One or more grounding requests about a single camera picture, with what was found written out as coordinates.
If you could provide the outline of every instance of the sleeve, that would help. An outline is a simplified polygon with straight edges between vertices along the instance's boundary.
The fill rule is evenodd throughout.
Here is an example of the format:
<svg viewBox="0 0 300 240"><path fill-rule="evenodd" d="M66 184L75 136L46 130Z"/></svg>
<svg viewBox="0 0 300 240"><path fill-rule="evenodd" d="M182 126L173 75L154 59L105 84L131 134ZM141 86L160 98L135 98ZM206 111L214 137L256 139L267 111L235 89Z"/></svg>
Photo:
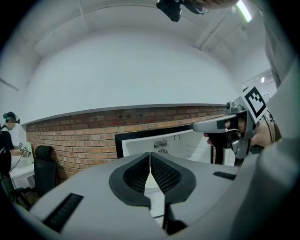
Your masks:
<svg viewBox="0 0 300 240"><path fill-rule="evenodd" d="M5 150L15 149L13 142L11 141L11 135L9 132L2 132L2 137Z"/></svg>

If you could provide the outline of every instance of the black camera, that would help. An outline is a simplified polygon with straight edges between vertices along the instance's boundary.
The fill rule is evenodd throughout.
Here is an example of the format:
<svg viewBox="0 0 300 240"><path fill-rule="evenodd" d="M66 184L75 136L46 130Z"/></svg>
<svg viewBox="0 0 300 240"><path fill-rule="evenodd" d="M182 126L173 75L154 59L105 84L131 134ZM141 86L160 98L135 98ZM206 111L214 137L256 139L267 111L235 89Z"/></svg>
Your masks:
<svg viewBox="0 0 300 240"><path fill-rule="evenodd" d="M195 14L204 14L201 4L192 0L157 0L156 7L163 11L171 21L178 22L181 16L181 4Z"/></svg>

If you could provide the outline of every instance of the chair backrest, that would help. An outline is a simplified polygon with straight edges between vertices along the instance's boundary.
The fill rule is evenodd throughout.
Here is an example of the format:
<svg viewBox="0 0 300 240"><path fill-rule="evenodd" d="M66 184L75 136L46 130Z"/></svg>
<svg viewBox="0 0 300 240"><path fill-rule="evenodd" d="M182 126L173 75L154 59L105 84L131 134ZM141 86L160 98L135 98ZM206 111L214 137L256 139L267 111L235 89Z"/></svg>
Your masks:
<svg viewBox="0 0 300 240"><path fill-rule="evenodd" d="M34 157L36 192L39 197L55 187L56 162L51 159L51 146L38 146Z"/></svg>

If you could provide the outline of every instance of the black t-shirt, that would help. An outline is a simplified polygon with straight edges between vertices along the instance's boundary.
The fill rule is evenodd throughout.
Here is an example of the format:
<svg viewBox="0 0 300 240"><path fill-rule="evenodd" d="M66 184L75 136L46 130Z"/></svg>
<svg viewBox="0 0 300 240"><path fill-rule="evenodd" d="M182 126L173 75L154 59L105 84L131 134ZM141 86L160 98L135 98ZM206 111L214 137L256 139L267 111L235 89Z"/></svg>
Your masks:
<svg viewBox="0 0 300 240"><path fill-rule="evenodd" d="M0 172L2 175L8 175L11 166L11 154L9 150L14 149L11 135L8 131L0 132L0 151L3 148L4 151L0 154Z"/></svg>

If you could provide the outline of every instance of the brick wall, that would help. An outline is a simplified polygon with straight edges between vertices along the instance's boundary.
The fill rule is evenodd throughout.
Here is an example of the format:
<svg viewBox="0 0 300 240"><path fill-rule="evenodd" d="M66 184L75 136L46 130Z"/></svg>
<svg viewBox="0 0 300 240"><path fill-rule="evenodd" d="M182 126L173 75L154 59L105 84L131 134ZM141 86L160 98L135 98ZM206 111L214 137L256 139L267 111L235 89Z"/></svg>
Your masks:
<svg viewBox="0 0 300 240"><path fill-rule="evenodd" d="M53 147L58 183L93 165L117 158L115 133L186 125L222 116L225 107L168 107L114 110L71 115L27 126L32 150Z"/></svg>

